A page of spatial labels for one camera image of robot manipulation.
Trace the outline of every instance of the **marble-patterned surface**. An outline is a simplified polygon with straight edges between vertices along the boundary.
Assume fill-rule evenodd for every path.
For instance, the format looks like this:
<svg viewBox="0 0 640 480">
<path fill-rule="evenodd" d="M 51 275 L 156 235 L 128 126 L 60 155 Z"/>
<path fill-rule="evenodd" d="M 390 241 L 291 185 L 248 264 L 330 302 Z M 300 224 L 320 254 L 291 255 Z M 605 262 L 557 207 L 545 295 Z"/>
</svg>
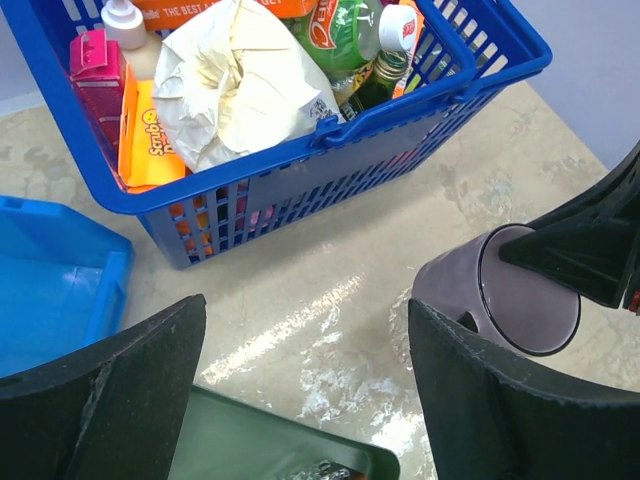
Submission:
<svg viewBox="0 0 640 480">
<path fill-rule="evenodd" d="M 436 477 L 407 368 L 406 301 L 417 269 L 482 231 L 551 209 L 604 173 L 520 84 L 413 174 L 177 272 L 135 218 L 92 200 L 46 109 L 0 120 L 0 192 L 69 204 L 134 242 L 125 326 L 204 293 L 197 383 L 388 447 L 404 479 Z M 573 343 L 542 362 L 640 391 L 637 319 L 584 303 Z"/>
</svg>

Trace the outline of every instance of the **beige bottle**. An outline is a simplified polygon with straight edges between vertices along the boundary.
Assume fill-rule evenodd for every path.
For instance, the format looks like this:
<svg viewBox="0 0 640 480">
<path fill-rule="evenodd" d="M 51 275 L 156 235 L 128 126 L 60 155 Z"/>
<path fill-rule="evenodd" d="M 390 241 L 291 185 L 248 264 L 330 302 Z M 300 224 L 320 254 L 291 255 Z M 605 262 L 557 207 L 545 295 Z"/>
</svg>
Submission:
<svg viewBox="0 0 640 480">
<path fill-rule="evenodd" d="M 107 37 L 116 40 L 137 80 L 153 80 L 162 39 L 147 32 L 139 8 L 130 0 L 108 0 L 100 12 Z"/>
</svg>

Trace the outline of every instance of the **magenta carton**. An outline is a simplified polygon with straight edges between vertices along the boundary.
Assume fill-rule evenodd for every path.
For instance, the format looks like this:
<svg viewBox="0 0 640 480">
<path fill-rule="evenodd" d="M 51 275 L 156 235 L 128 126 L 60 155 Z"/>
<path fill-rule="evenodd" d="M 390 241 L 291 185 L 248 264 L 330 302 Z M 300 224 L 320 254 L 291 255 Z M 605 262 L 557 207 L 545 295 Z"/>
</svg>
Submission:
<svg viewBox="0 0 640 480">
<path fill-rule="evenodd" d="M 126 68 L 120 47 L 104 30 L 91 30 L 71 42 L 70 54 L 71 81 L 117 151 Z"/>
</svg>

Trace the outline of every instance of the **blue plastic basket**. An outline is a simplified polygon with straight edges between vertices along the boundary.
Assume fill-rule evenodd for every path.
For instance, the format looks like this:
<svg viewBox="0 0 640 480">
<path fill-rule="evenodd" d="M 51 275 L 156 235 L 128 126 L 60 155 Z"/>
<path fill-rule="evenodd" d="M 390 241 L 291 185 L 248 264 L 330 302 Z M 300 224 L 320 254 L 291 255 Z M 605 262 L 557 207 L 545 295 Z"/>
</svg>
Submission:
<svg viewBox="0 0 640 480">
<path fill-rule="evenodd" d="M 347 124 L 327 119 L 312 135 L 131 195 L 68 80 L 69 42 L 101 26 L 100 0 L 0 0 L 93 197 L 137 215 L 176 268 L 410 172 L 502 88 L 551 61 L 549 47 L 507 0 L 417 3 L 427 21 L 409 82 L 421 88 Z M 483 52 L 489 58 L 477 68 L 474 55 Z"/>
<path fill-rule="evenodd" d="M 131 243 L 62 205 L 0 196 L 0 377 L 114 334 Z"/>
</svg>

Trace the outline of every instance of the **white crumpled paper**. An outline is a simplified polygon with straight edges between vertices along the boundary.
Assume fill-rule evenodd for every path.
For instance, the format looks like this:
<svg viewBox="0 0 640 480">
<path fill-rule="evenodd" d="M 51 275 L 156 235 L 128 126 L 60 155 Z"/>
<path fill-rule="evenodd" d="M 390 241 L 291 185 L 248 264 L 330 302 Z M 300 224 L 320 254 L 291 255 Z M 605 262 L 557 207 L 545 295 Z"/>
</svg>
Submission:
<svg viewBox="0 0 640 480">
<path fill-rule="evenodd" d="M 321 118 L 342 121 L 327 77 L 255 0 L 222 0 L 169 35 L 153 98 L 195 172 L 311 133 Z"/>
</svg>

